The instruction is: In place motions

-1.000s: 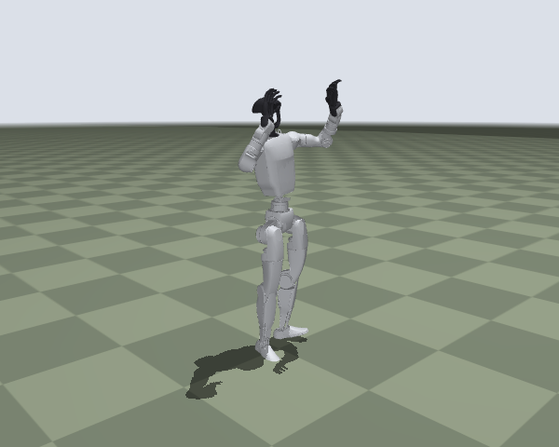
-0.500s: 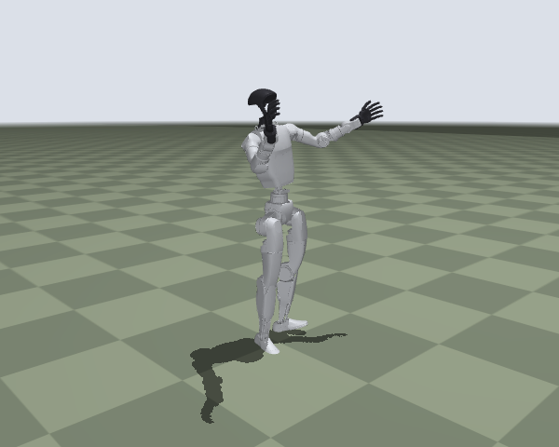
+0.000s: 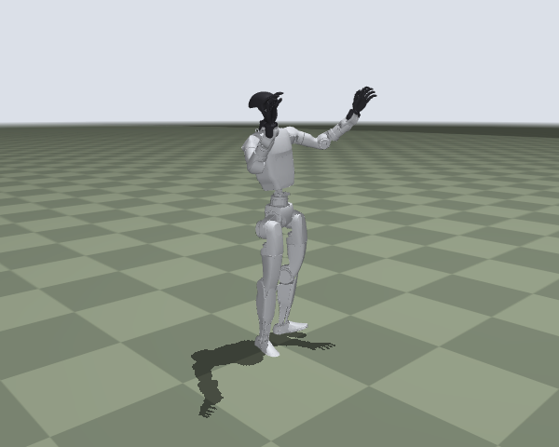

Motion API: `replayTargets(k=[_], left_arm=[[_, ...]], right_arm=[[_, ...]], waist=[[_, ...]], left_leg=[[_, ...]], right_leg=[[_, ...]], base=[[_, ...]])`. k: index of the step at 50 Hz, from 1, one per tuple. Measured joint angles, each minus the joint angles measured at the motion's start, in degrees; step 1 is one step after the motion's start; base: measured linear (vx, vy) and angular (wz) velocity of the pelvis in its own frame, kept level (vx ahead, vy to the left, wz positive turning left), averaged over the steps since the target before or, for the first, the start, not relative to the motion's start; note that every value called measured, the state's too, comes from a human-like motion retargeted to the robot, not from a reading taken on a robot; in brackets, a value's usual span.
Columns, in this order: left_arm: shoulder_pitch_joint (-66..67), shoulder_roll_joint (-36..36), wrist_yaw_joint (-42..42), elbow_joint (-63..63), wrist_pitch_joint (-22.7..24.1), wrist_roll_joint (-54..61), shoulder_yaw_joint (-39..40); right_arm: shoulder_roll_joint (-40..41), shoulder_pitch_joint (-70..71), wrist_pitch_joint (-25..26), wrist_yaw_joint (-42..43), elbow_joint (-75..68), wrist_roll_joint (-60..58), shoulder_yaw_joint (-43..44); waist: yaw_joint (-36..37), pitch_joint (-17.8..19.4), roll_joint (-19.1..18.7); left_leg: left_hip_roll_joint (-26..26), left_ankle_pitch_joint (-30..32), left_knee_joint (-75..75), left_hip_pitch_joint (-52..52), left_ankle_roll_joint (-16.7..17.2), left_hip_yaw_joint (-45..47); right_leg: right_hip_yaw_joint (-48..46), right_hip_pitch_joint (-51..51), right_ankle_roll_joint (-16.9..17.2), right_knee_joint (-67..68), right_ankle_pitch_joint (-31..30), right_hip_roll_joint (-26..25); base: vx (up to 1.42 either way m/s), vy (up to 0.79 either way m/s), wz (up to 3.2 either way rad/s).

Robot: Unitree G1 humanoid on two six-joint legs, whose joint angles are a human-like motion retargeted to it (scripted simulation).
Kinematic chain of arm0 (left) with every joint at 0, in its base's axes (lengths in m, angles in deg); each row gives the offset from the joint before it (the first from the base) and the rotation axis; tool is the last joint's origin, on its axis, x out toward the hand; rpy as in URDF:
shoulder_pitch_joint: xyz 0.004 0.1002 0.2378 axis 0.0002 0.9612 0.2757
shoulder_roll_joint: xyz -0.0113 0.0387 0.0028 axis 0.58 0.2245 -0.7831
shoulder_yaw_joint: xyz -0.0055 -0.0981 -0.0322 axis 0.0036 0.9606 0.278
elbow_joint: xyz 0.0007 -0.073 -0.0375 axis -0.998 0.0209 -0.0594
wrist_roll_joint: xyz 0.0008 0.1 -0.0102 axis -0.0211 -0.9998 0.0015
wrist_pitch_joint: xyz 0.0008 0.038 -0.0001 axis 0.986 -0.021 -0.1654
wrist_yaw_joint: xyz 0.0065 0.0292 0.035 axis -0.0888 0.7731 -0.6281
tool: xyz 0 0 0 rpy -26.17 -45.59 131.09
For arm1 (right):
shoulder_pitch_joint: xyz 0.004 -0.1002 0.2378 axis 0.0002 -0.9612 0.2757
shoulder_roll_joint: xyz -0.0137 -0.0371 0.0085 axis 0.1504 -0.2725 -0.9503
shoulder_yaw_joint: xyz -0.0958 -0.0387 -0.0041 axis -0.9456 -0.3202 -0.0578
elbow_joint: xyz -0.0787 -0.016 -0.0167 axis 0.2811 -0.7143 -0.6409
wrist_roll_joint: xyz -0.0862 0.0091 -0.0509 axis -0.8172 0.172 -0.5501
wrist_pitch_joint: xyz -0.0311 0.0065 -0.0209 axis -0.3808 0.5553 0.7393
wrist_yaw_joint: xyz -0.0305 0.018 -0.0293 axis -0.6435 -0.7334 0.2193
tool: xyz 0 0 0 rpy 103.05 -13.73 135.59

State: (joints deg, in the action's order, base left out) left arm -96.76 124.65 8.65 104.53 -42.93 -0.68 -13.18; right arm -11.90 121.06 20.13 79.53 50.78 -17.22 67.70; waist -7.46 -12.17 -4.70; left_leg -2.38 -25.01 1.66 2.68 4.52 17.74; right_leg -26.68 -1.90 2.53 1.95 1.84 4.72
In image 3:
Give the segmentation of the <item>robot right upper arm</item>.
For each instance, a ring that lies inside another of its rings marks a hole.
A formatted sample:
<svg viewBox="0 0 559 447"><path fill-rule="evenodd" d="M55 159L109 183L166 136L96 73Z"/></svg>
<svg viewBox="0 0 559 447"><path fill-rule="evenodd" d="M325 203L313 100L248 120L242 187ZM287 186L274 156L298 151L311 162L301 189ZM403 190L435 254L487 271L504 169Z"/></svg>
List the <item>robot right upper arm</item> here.
<svg viewBox="0 0 559 447"><path fill-rule="evenodd" d="M250 159L254 149L256 149L259 141L260 140L256 137L256 135L251 135L242 145L241 149L244 152L246 163L248 163L248 160ZM262 174L265 168L265 164L265 162L254 161L248 172L251 174Z"/></svg>

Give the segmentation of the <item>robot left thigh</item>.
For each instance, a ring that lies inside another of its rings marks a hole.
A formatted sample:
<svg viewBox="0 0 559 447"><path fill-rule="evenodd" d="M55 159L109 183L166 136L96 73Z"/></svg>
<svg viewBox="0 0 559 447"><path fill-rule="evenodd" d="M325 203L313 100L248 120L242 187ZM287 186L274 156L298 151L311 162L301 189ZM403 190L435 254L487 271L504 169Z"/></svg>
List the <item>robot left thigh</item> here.
<svg viewBox="0 0 559 447"><path fill-rule="evenodd" d="M293 219L285 227L291 228L286 238L289 264L281 266L279 281L290 283L299 272L304 261L307 248L307 225L305 215L298 210L293 210Z"/></svg>

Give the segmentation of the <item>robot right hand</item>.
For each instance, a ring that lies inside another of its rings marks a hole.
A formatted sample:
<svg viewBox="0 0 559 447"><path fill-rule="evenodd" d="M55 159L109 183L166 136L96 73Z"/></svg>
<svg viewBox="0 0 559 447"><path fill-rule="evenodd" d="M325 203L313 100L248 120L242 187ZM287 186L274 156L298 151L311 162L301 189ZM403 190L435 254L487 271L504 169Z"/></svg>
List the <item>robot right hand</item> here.
<svg viewBox="0 0 559 447"><path fill-rule="evenodd" d="M282 95L283 92L276 92L272 95L266 104L266 122L265 122L265 129L266 129L266 136L267 138L273 137L273 129L278 126L278 123L275 122L276 118L276 109L278 108L279 104L282 101L282 98L277 100L277 97Z"/></svg>

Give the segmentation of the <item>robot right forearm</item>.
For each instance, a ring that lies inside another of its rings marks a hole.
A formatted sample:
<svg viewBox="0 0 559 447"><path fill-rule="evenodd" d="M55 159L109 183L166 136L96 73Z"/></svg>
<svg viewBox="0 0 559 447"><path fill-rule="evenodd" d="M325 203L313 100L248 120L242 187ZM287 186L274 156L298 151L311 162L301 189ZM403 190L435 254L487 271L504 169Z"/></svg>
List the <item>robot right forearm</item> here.
<svg viewBox="0 0 559 447"><path fill-rule="evenodd" d="M254 161L266 162L267 157L268 157L268 153L270 152L270 150L271 150L271 148L274 144L275 138L278 135L279 135L278 127L275 127L273 129L273 137L272 138L267 138L266 129L264 130L264 135L261 137L259 143L257 144L256 149L254 149L250 159L248 160L247 170L249 170L251 168Z"/></svg>

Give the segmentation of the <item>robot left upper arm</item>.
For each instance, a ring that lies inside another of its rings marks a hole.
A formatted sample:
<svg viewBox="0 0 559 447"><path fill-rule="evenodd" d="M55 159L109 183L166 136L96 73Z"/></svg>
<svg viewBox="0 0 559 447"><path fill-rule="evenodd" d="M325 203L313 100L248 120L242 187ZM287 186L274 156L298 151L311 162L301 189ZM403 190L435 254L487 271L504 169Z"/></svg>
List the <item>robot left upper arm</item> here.
<svg viewBox="0 0 559 447"><path fill-rule="evenodd" d="M331 145L327 134L322 133L317 138L314 138L310 134L299 131L294 127L286 127L285 129L290 134L291 144L296 143L321 150L325 150Z"/></svg>

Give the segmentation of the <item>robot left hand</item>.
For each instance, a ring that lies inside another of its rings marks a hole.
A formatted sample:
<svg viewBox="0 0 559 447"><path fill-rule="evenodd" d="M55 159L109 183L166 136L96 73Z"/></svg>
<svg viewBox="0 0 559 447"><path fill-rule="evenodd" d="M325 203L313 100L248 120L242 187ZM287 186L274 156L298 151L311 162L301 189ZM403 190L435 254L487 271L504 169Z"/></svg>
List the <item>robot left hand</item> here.
<svg viewBox="0 0 559 447"><path fill-rule="evenodd" d="M375 94L371 95L372 93L375 93L375 91L370 91L370 90L373 90L373 88L365 87L362 90L358 90L356 92L352 103L353 109L349 110L348 115L346 117L347 120L349 120L353 114L356 114L358 117L360 117L361 116L360 111L364 109L366 103L370 101L373 97L377 96ZM369 97L369 95L371 96Z"/></svg>

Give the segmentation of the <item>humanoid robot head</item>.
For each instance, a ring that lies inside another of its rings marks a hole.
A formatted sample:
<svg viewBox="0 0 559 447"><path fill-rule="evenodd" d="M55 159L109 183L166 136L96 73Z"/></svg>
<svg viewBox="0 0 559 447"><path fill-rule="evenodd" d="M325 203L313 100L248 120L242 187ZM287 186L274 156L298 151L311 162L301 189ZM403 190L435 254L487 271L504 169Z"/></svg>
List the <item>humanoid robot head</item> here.
<svg viewBox="0 0 559 447"><path fill-rule="evenodd" d="M266 122L266 104L267 104L267 101L269 100L269 98L270 98L272 95L274 95L274 94L272 94L272 93L270 93L270 92L262 91L262 92L258 92L258 93L256 93L256 94L254 94L254 95L250 98L250 101L249 101L249 108L257 107L257 108L261 111L262 115L264 116L264 119L260 121L259 130L265 126L265 122ZM278 100L278 98L277 98L277 100ZM277 111L277 109L276 109L276 118L275 118L275 121L276 121L276 119L277 119L277 116L278 116L278 111ZM258 131L258 130L257 130L257 131ZM256 132L257 132L257 131L256 131Z"/></svg>

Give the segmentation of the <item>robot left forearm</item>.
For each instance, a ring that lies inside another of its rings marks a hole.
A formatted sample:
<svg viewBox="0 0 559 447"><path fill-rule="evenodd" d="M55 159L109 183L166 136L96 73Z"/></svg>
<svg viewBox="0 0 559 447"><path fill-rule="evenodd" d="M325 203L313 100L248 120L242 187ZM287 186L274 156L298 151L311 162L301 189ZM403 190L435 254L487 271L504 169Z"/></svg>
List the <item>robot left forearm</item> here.
<svg viewBox="0 0 559 447"><path fill-rule="evenodd" d="M342 119L334 128L329 129L328 131L324 132L329 136L330 141L337 141L339 137L345 134L347 131L351 130L352 126L354 126L359 120L359 117L356 114L353 114L352 117L347 120L346 117Z"/></svg>

